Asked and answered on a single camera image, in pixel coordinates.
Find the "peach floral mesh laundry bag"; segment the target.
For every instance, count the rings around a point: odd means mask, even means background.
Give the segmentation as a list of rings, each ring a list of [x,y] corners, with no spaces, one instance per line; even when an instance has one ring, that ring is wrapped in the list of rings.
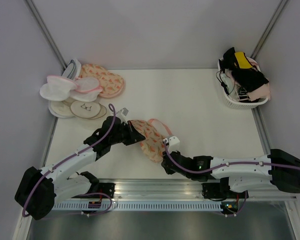
[[[163,160],[165,151],[163,140],[172,135],[170,128],[162,121],[151,118],[149,120],[131,120],[133,127],[145,137],[139,145],[144,155],[154,163]]]

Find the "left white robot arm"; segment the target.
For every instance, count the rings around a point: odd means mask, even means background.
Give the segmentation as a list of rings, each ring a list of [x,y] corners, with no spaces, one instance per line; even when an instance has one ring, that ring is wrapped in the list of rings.
[[[22,216],[40,220],[56,203],[73,197],[102,196],[99,180],[93,174],[84,171],[76,177],[72,175],[109,153],[113,145],[129,146],[145,139],[131,121],[121,121],[115,116],[107,117],[101,128],[95,130],[65,159],[40,169],[32,166],[24,172],[14,196],[22,207]]]

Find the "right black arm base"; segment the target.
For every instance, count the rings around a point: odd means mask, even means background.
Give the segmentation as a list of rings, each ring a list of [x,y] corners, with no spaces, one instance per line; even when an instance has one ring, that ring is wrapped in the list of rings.
[[[226,195],[221,192],[220,184],[216,182],[203,183],[201,195],[204,199],[208,199],[215,202],[221,202],[227,199]]]

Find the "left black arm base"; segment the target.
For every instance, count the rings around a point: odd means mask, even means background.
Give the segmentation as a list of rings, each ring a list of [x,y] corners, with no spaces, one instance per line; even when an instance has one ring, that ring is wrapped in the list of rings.
[[[98,193],[104,193],[110,198],[114,198],[116,184],[113,182],[100,182],[97,187]]]

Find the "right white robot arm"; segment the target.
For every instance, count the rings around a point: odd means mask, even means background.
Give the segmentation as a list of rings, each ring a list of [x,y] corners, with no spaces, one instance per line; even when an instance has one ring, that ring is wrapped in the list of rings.
[[[270,186],[284,193],[300,194],[300,159],[280,149],[241,159],[205,155],[190,158],[179,151],[164,151],[161,165],[168,175],[179,173],[201,183],[218,180],[218,192],[225,198]]]

